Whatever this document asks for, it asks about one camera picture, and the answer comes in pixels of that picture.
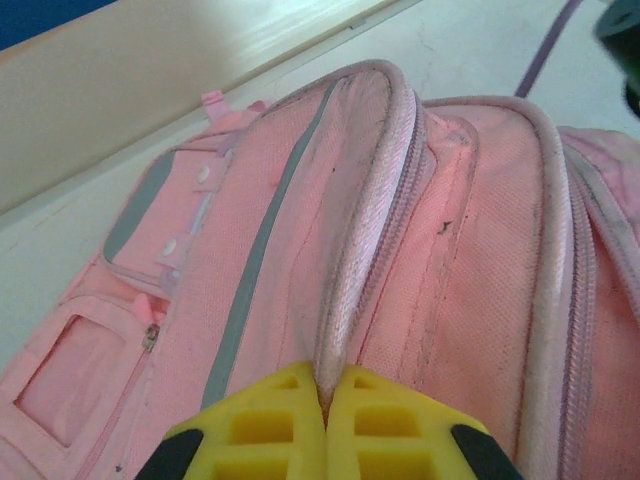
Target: snap button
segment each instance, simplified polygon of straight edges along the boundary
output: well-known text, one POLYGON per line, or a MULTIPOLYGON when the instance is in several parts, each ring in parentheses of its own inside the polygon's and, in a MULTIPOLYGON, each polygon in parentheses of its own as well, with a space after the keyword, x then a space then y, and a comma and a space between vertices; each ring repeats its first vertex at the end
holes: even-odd
POLYGON ((204 181, 209 177, 209 167, 207 165, 203 165, 200 171, 198 172, 198 183, 204 183, 204 181))
POLYGON ((167 255, 170 255, 171 252, 175 250, 176 245, 178 245, 178 241, 175 238, 172 238, 171 240, 169 240, 167 244, 164 246, 164 248, 162 249, 162 255, 164 255, 165 257, 167 255))

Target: zipper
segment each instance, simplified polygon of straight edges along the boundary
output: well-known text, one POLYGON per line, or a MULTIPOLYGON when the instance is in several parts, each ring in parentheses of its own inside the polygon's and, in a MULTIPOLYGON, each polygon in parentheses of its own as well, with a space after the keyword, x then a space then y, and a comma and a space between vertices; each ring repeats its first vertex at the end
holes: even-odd
POLYGON ((149 362, 149 355, 158 340, 159 332, 160 332, 160 327, 156 324, 149 325, 145 330, 145 334, 142 339, 142 345, 141 345, 143 349, 142 355, 140 355, 140 357, 138 358, 138 361, 136 362, 136 365, 133 368, 133 371, 131 372, 131 376, 129 377, 129 380, 127 380, 127 383, 124 386, 124 389, 122 390, 122 394, 118 398, 118 401, 116 402, 116 405, 113 408, 113 411, 111 412, 111 415, 107 420, 107 423, 105 423, 105 426, 102 429, 102 432, 100 432, 100 435, 96 440, 96 443, 94 444, 93 448, 87 455, 87 458, 82 464, 82 467, 74 477, 75 480, 85 480, 90 477, 93 467, 98 461, 98 458, 100 458, 100 455, 102 454, 102 451, 104 450, 104 447, 107 444, 107 441, 109 440, 109 437, 113 432, 113 429, 115 428, 116 424, 118 423, 118 420, 120 419, 120 414, 122 412, 122 409, 124 408, 124 404, 126 400, 129 398, 131 391, 133 390, 134 386, 138 382, 140 375, 142 374, 145 367, 147 366, 147 363, 149 362))
POLYGON ((328 300, 328 304, 329 310, 334 311, 329 314, 325 313, 325 315, 331 316, 328 319, 326 317, 321 318, 318 325, 313 371, 318 389, 318 400, 325 415, 325 420, 328 416, 333 393, 346 364, 347 348, 351 335, 369 304, 376 287, 379 286, 391 257, 397 250, 404 227, 413 211, 417 191, 419 190, 417 187, 426 170, 422 159, 425 138, 424 135, 420 135, 420 132, 423 132, 421 125, 424 113, 415 92, 409 90, 408 95, 411 95, 415 102, 416 110, 415 113, 412 112, 413 130, 405 153, 405 161, 389 206, 389 212, 380 231, 366 272, 366 278, 356 300, 355 311, 352 315, 345 313, 349 310, 349 305, 344 304, 344 302, 349 301, 348 296, 343 298, 332 296, 333 298, 328 300))
POLYGON ((580 193, 589 218, 615 264, 616 271, 624 285, 636 321, 640 324, 640 270, 637 264, 638 243, 633 228, 620 210, 617 199, 602 179, 598 169, 582 153, 582 149, 593 149, 604 155, 608 161, 616 161, 598 145, 570 134, 564 134, 570 147, 565 147, 572 167, 579 179, 580 193))
POLYGON ((402 235, 405 230, 402 227, 403 225, 406 225, 408 217, 413 211, 413 205, 415 204, 416 197, 418 196, 417 187, 420 184, 420 180, 422 179, 425 171, 425 162, 422 159, 424 144, 422 143, 418 147, 418 131, 420 130, 422 122, 422 104, 416 98, 416 119, 413 126, 411 140, 409 141, 409 148, 407 149, 406 161, 402 168, 402 173, 400 174, 398 188, 396 189, 393 201, 391 202, 389 215, 385 221, 384 227, 382 228, 380 241, 378 242, 373 254, 373 260, 367 273, 367 279, 365 280, 360 299, 358 300, 356 318, 361 318, 364 309, 369 304, 371 295, 379 284, 381 277, 391 260, 391 256, 396 252, 396 249, 402 240, 402 235))
POLYGON ((591 402, 595 328, 596 253, 586 206, 575 173, 568 169, 573 216, 573 281, 561 404, 558 478, 577 479, 591 402))

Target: floor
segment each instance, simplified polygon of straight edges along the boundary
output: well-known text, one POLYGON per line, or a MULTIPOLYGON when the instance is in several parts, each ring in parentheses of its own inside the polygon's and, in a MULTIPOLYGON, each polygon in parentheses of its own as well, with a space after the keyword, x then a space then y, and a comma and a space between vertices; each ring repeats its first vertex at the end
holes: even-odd
MULTIPOLYGON (((373 57, 400 66, 422 98, 509 95, 562 3, 423 0, 404 11, 395 6, 236 88, 227 99, 236 107, 277 99, 373 57), (353 37, 354 30, 362 33, 353 37)), ((598 0, 584 1, 530 100, 556 123, 638 136, 640 123, 621 101, 622 75, 591 36, 604 8, 598 0)), ((141 170, 206 125, 197 110, 0 216, 0 367, 98 248, 141 170)))

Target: reflective strip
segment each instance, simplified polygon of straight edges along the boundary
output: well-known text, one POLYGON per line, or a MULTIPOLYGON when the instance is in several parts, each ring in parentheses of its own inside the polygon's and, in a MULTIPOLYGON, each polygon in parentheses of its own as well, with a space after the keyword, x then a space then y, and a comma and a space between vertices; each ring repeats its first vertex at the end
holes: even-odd
POLYGON ((333 92, 336 84, 334 83, 324 94, 318 111, 314 115, 311 123, 298 139, 291 154, 287 160, 287 164, 282 173, 280 183, 276 192, 273 194, 271 203, 267 208, 267 212, 262 219, 256 238, 251 246, 247 263, 245 264, 240 283, 236 290, 236 294, 233 297, 233 303, 229 311, 229 317, 227 318, 227 324, 224 328, 220 347, 216 359, 211 367, 209 373, 209 380, 204 390, 202 397, 202 408, 206 408, 209 405, 222 399, 227 391, 227 385, 229 383, 229 377, 231 376, 231 370, 238 354, 240 347, 240 341, 242 340, 242 333, 247 322, 247 316, 249 315, 249 309, 251 308, 251 300, 253 299, 253 293, 256 289, 256 283, 258 282, 258 275, 260 274, 260 268, 264 260, 264 254, 267 249, 267 243, 271 236, 271 230, 273 224, 276 221, 276 216, 284 200, 284 196, 287 193, 291 178, 298 167, 298 163, 302 158, 302 155, 309 145, 309 141, 313 136, 322 115, 329 101, 329 97, 333 92))
POLYGON ((118 217, 118 220, 104 242, 102 251, 107 262, 113 263, 115 256, 129 241, 136 228, 138 228, 142 218, 158 196, 167 178, 169 178, 175 156, 176 152, 166 153, 156 160, 149 171, 147 171, 144 179, 131 196, 127 206, 118 217))

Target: backpack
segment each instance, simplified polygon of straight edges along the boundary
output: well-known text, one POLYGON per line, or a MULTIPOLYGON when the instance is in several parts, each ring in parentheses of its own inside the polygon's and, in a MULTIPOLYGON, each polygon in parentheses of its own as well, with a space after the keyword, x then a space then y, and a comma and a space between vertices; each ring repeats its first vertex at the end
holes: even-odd
POLYGON ((132 478, 294 362, 479 419, 525 478, 640 465, 640 143, 525 100, 420 101, 383 61, 155 160, 0 380, 2 478, 132 478))

